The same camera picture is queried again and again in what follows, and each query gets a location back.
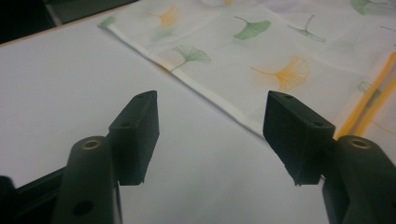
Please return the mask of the white leaf-print cloth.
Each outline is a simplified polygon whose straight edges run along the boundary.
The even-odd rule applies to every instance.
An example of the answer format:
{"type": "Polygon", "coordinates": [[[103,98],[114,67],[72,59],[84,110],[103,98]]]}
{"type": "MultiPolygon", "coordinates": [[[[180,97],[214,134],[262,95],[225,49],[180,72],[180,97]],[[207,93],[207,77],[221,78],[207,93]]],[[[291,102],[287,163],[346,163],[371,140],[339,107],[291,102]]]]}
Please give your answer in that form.
{"type": "Polygon", "coordinates": [[[396,0],[139,0],[103,27],[254,133],[281,91],[396,139],[396,0]]]}

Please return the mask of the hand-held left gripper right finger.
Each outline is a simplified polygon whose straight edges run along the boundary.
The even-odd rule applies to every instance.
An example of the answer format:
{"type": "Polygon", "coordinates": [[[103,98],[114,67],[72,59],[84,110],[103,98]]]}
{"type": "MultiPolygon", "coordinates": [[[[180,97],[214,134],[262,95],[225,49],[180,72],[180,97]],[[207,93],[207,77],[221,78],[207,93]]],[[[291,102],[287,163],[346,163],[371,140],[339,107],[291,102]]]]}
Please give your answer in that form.
{"type": "Polygon", "coordinates": [[[330,224],[396,224],[396,165],[376,143],[344,135],[291,95],[269,91],[262,133],[294,183],[316,185],[330,224]]]}

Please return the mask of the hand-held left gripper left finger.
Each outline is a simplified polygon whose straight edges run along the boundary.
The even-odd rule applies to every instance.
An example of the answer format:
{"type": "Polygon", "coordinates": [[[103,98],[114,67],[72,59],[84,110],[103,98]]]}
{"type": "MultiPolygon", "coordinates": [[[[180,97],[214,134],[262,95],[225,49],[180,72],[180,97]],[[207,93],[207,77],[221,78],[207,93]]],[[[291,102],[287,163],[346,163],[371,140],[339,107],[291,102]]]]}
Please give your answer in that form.
{"type": "Polygon", "coordinates": [[[51,224],[122,224],[120,187],[145,181],[159,135],[157,92],[146,91],[122,109],[106,136],[75,143],[51,224]]]}

